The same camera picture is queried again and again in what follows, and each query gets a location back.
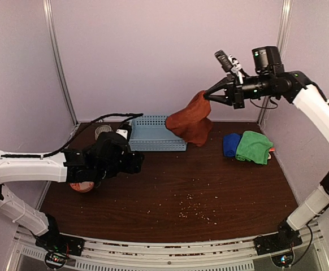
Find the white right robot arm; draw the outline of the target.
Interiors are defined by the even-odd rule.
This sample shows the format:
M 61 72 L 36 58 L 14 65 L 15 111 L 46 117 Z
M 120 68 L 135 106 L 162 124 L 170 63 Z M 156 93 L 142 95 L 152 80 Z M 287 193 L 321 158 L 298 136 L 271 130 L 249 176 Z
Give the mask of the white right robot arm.
M 256 75 L 250 76 L 233 57 L 222 50 L 215 53 L 227 74 L 204 93 L 204 98 L 244 108 L 245 100 L 261 97 L 284 98 L 305 114 L 329 143 L 329 99 L 319 86 L 301 71 L 287 72 L 275 46 L 252 50 Z M 298 231 L 329 207 L 329 172 L 319 186 L 278 226 L 273 243 L 278 249 L 287 248 Z

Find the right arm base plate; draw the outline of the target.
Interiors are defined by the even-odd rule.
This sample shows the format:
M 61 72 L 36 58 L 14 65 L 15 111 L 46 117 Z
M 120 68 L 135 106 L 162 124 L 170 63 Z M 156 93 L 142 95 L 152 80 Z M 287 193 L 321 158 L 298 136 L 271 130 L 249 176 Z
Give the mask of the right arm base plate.
M 270 235 L 259 235 L 253 239 L 257 255 L 265 255 L 268 253 L 275 253 L 282 250 L 290 250 L 294 246 L 302 244 L 302 239 L 299 235 L 290 240 L 281 239 L 279 233 Z

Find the rust brown towel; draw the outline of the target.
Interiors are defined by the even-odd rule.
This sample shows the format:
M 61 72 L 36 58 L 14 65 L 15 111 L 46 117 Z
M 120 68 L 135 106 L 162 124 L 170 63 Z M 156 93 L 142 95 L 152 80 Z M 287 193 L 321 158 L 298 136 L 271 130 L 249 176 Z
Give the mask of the rust brown towel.
M 174 135 L 197 147 L 203 146 L 213 128 L 208 118 L 210 101 L 204 97 L 205 91 L 198 92 L 182 110 L 167 117 L 165 126 Z

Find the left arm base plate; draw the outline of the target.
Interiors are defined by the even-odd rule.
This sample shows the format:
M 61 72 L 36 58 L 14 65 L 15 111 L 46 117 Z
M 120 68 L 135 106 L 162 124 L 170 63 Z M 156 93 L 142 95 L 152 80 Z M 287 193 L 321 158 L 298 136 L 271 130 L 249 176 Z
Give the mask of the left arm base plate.
M 57 239 L 47 239 L 43 235 L 34 238 L 36 246 L 64 256 L 81 256 L 85 244 L 84 239 L 65 234 L 59 234 Z

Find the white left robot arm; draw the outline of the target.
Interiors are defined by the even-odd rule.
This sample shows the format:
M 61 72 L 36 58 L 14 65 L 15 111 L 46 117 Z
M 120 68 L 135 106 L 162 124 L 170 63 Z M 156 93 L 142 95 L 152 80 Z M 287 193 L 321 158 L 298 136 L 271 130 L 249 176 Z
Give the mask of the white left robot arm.
M 5 184 L 50 181 L 98 185 L 118 173 L 139 173 L 143 161 L 144 155 L 131 151 L 126 137 L 116 132 L 101 133 L 93 145 L 83 150 L 64 148 L 51 154 L 0 151 L 0 212 L 30 230 L 53 251 L 59 251 L 65 239 L 55 218 L 29 206 Z

